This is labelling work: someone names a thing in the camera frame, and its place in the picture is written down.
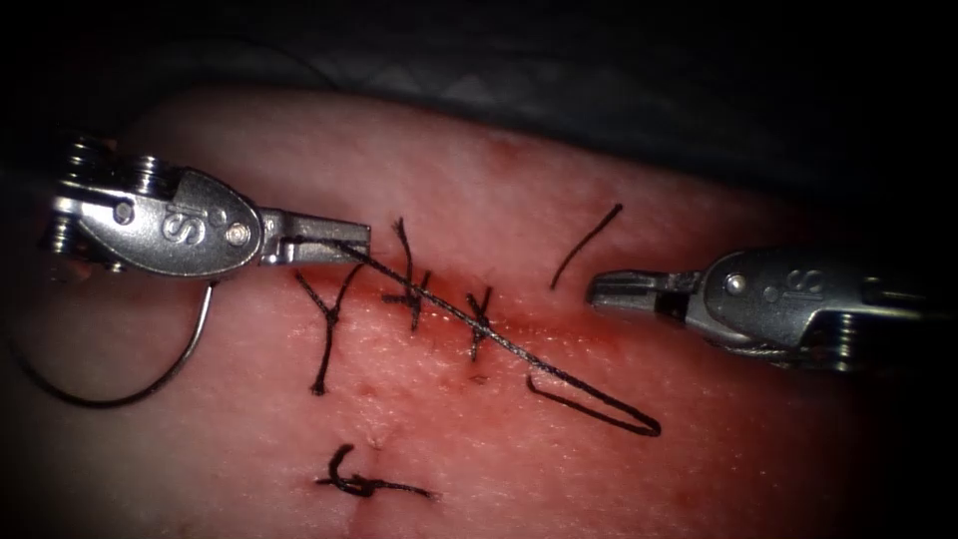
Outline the left arm needle driver jaw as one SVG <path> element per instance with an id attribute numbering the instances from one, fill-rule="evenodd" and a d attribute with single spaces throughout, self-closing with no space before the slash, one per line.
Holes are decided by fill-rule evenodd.
<path id="1" fill-rule="evenodd" d="M 354 263 L 355 258 L 329 243 L 302 239 L 280 240 L 275 246 L 265 248 L 259 264 L 265 267 L 318 266 Z"/>
<path id="2" fill-rule="evenodd" d="M 334 240 L 347 243 L 369 243 L 371 227 L 326 217 L 306 215 L 282 209 L 260 209 L 264 231 L 271 239 Z"/>

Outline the left arm needle driver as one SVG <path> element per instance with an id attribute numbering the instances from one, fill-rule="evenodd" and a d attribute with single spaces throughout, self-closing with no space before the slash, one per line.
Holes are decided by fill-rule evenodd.
<path id="1" fill-rule="evenodd" d="M 201 171 L 121 155 L 81 134 L 56 147 L 56 191 L 42 248 L 111 271 L 215 278 L 259 255 L 252 202 Z"/>

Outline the right arm needle driver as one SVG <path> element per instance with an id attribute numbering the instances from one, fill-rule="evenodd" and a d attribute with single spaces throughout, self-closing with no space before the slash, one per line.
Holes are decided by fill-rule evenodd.
<path id="1" fill-rule="evenodd" d="M 954 329 L 955 300 L 890 263 L 771 248 L 715 261 L 685 323 L 719 348 L 776 366 L 878 371 Z"/>

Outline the right arm needle driver jaw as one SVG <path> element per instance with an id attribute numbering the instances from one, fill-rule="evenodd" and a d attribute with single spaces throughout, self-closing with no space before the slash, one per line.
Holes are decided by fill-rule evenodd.
<path id="1" fill-rule="evenodd" d="M 662 272 L 620 269 L 596 274 L 589 284 L 589 291 L 594 294 L 690 294 L 699 287 L 702 276 L 703 273 L 699 270 Z"/>
<path id="2" fill-rule="evenodd" d="M 613 314 L 644 314 L 659 321 L 680 325 L 713 341 L 720 340 L 720 332 L 704 319 L 695 318 L 693 298 L 680 292 L 601 292 L 590 291 L 586 303 L 593 308 Z"/>

